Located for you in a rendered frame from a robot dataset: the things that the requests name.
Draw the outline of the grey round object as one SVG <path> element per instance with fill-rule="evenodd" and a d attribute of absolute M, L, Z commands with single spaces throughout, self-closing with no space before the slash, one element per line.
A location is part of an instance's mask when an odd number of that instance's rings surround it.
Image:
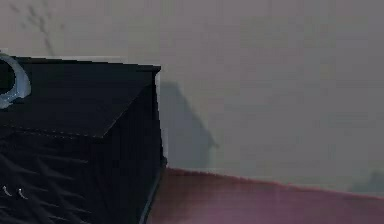
<path fill-rule="evenodd" d="M 31 94 L 31 82 L 28 74 L 16 59 L 8 54 L 0 53 L 0 61 L 8 64 L 15 74 L 15 83 L 12 88 L 6 93 L 0 94 L 0 109 L 5 109 L 12 105 L 15 99 L 26 98 Z"/>

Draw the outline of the black cabinet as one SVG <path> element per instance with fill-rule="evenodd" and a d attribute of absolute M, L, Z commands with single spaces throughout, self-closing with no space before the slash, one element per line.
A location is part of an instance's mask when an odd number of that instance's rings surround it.
<path fill-rule="evenodd" d="M 0 109 L 0 224 L 147 224 L 167 164 L 161 68 L 11 57 L 31 94 Z"/>

